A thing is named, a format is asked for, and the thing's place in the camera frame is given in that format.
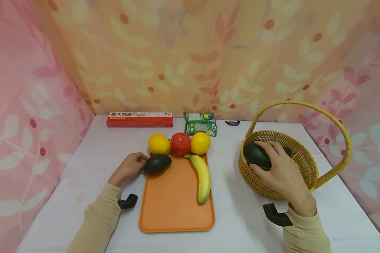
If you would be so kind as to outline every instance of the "black clamp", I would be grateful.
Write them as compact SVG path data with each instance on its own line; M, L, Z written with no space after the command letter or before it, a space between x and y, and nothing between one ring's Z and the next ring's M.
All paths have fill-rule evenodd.
M126 200L117 200L117 203L121 209L129 209L135 206L137 200L138 196L131 193Z
M266 218L281 227L292 226L292 222L285 213L278 213L273 203L263 205Z

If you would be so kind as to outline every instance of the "green snack bag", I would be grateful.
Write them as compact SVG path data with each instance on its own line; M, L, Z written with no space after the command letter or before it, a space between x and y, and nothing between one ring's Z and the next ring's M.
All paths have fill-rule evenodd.
M184 112L186 125L184 133L194 135L197 132L203 132L209 136L217 136L217 123L213 113L187 113Z

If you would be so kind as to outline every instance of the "woven basket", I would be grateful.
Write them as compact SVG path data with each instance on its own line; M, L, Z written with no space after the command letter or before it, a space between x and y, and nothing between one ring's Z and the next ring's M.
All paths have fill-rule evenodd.
M345 138L346 152L345 152L344 157L342 158L342 161L338 163L330 171L325 173L323 176L318 178L318 168L315 163L315 160L313 159L310 152L308 152L308 150L304 146L302 146L302 144L299 143L296 139L292 138L291 136L288 136L287 134L277 132L277 131L264 130L264 131L253 132L255 125L259 117L263 114L263 112L269 109L270 107L277 106L280 104L300 104L306 107L310 107L311 109L317 110L318 112L321 112L322 114L326 115L329 119L331 119L339 127L339 129L341 130L343 134L343 137ZM276 141L280 143L282 146L288 147L289 149L291 149L292 151L291 158L299 166L301 174L304 178L305 184L307 184L307 187L310 190L310 192L322 186L324 183L329 181L329 179L333 178L338 173L340 173L348 164L350 156L352 154L352 145L350 142L349 133L347 132L345 127L342 125L342 123L340 123L339 120L336 119L334 116L332 116L329 112L321 109L318 106L308 104L305 102L299 102L299 101L291 101L291 100L278 101L278 102L273 102L271 104L268 104L267 106L265 106L263 109L261 109L258 112L251 126L249 127L249 130L246 133L245 139L243 140L242 145L241 145L241 153L238 160L238 164L239 164L241 175L245 179L246 183L252 189L254 189L254 191L258 192L263 197L267 197L273 200L284 200L285 197L279 194L278 192L275 192L269 187L267 187L264 184L264 182L251 170L251 168L246 163L245 158L243 157L244 145L252 141Z

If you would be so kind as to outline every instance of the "orange tray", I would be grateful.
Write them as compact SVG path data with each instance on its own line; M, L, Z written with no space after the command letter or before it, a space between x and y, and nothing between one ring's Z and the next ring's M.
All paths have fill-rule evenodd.
M172 164L160 175L147 175L139 213L145 233L207 231L214 226L212 194L197 202L197 173L183 157L169 155Z

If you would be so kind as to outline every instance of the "sleeve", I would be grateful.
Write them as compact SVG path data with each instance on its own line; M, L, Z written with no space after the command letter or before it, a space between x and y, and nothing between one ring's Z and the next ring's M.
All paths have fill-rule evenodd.
M318 212L314 217L299 216L289 207L286 212L293 226L283 228L289 253L331 253L331 243L324 232Z
M84 220L66 253L104 253L121 209L121 188L106 184L94 203L84 210Z

